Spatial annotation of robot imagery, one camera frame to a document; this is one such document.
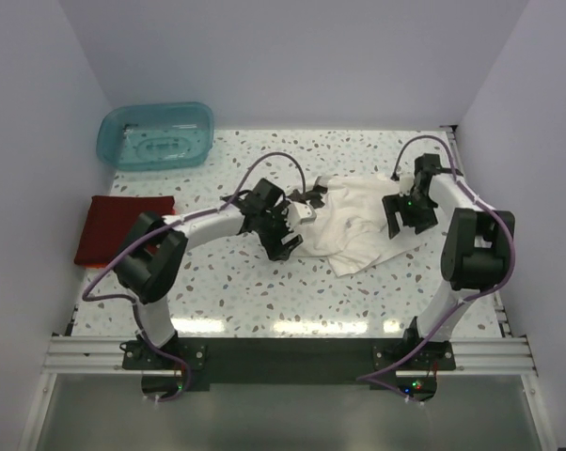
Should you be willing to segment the white t shirt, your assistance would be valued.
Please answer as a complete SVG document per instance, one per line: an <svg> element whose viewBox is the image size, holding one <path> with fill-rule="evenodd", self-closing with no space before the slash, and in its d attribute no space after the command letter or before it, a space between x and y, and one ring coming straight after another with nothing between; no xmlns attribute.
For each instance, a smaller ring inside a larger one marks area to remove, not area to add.
<svg viewBox="0 0 566 451"><path fill-rule="evenodd" d="M320 176L314 190L324 188L323 205L312 224L299 225L303 242L296 257L325 258L337 277L355 274L417 248L422 239L410 229L388 236L383 198L399 192L398 183L383 175Z"/></svg>

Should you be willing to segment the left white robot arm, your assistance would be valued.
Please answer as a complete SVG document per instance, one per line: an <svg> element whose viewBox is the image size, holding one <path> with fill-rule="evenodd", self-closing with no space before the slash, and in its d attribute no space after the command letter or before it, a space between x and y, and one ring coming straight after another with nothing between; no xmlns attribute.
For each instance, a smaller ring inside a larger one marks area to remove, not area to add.
<svg viewBox="0 0 566 451"><path fill-rule="evenodd" d="M216 208L185 215L141 214L114 259L119 283L134 296L135 321L147 342L143 355L156 368L171 366L177 357L172 340L178 334L167 295L187 252L211 241L254 233L271 261L285 261L303 242L298 227L317 218L302 194L288 197L267 179L223 200Z"/></svg>

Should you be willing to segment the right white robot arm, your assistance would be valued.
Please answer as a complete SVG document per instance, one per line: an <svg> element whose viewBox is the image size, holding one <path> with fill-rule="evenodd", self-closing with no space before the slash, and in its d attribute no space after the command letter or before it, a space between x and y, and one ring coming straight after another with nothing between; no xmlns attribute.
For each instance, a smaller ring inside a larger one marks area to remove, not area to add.
<svg viewBox="0 0 566 451"><path fill-rule="evenodd" d="M515 266L515 217L481 200L455 167L424 154L414 173L391 179L399 192L383 197L388 237L404 227L418 235L438 225L437 212L449 219L440 256L442 282L427 308L404 332L403 362L421 369L434 357L432 343L450 340L471 304L507 284Z"/></svg>

